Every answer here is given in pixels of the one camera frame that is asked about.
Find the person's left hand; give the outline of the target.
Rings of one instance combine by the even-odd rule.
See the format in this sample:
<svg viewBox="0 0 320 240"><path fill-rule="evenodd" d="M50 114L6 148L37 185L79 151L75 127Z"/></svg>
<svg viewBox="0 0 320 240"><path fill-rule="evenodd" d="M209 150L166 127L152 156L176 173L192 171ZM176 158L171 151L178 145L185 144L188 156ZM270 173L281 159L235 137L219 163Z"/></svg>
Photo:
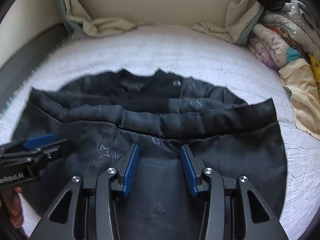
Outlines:
<svg viewBox="0 0 320 240"><path fill-rule="evenodd" d="M19 194L22 193L20 187L8 189L1 192L1 206L5 205L9 211L10 221L14 228L19 229L23 224L23 210Z"/></svg>

